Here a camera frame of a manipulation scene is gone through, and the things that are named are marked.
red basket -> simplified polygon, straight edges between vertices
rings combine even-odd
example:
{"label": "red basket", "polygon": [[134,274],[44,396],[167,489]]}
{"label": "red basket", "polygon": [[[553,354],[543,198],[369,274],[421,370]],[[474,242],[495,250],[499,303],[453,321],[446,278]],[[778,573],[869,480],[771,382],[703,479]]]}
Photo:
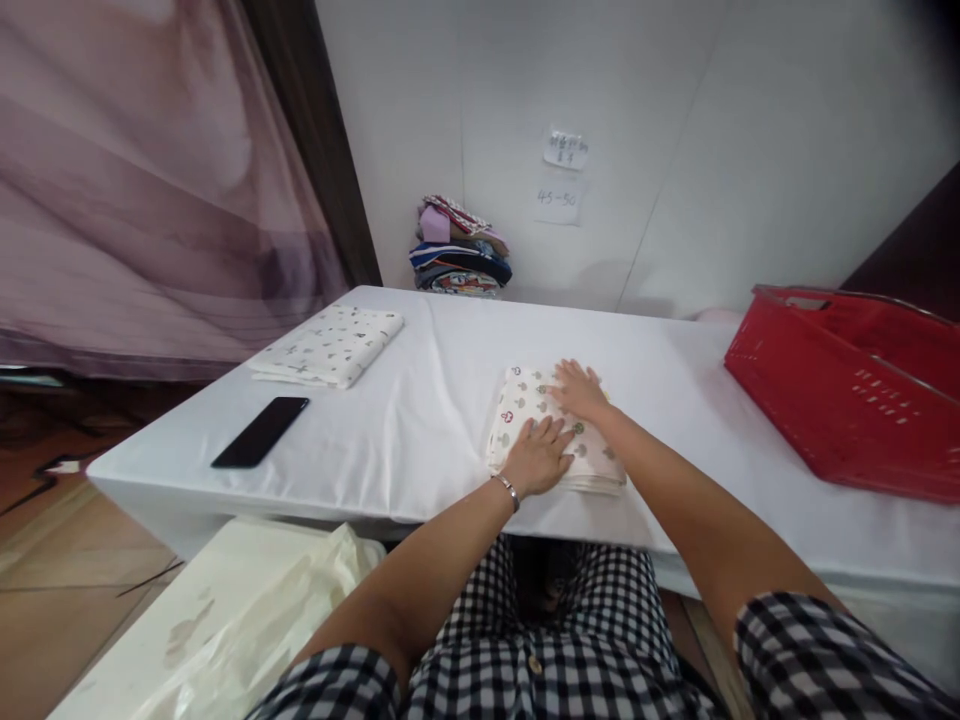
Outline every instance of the red basket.
{"label": "red basket", "polygon": [[753,293],[724,363],[814,474],[960,503],[960,326],[871,295]]}

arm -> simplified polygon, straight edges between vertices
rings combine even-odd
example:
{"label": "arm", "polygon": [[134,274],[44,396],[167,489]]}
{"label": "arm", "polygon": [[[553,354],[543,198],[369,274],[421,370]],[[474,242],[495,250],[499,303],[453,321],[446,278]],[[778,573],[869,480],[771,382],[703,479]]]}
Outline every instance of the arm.
{"label": "arm", "polygon": [[[563,449],[573,432],[546,417],[528,420],[502,475],[521,500],[557,484],[570,467]],[[406,693],[410,673],[450,614],[470,573],[513,515],[513,498],[492,478],[420,527],[390,553],[320,626],[293,661],[328,648],[362,645],[379,652]]]}
{"label": "arm", "polygon": [[681,455],[612,406],[592,369],[563,361],[551,394],[592,422],[676,545],[723,637],[737,613],[768,591],[798,592],[843,609],[773,530]]}

forearm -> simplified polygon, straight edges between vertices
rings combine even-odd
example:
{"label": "forearm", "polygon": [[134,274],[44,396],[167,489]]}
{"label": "forearm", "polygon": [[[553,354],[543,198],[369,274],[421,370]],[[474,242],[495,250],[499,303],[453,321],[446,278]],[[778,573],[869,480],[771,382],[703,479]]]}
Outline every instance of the forearm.
{"label": "forearm", "polygon": [[676,545],[725,637],[740,608],[764,592],[800,592],[842,607],[776,533],[681,455],[612,406],[594,422]]}
{"label": "forearm", "polygon": [[513,514],[490,480],[417,529],[330,615],[294,661],[355,643],[381,653],[405,688],[470,573]]}

person's left hand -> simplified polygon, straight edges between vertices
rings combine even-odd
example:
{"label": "person's left hand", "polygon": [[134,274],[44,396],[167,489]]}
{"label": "person's left hand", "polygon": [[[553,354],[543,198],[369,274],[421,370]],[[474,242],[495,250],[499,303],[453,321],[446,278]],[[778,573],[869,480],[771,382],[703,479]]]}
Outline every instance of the person's left hand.
{"label": "person's left hand", "polygon": [[520,428],[520,436],[500,471],[516,488],[521,500],[550,490],[573,462],[573,455],[564,455],[563,450],[575,433],[573,430],[561,433],[563,419],[554,420],[547,415],[536,427],[533,422],[530,418]]}

folded baby blanket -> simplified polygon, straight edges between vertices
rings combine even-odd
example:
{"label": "folded baby blanket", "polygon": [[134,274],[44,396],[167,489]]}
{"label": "folded baby blanket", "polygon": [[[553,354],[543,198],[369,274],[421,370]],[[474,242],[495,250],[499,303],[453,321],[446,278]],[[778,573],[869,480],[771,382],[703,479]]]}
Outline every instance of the folded baby blanket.
{"label": "folded baby blanket", "polygon": [[552,373],[520,367],[507,370],[487,443],[487,465],[494,472],[500,471],[528,418],[539,422],[547,415],[562,417],[566,420],[564,431],[572,429],[577,434],[565,451],[574,456],[573,464],[558,487],[619,495],[627,483],[623,465],[593,425],[560,411],[547,393],[547,385],[555,382]]}
{"label": "folded baby blanket", "polygon": [[254,355],[254,380],[346,389],[400,332],[398,313],[330,305]]}

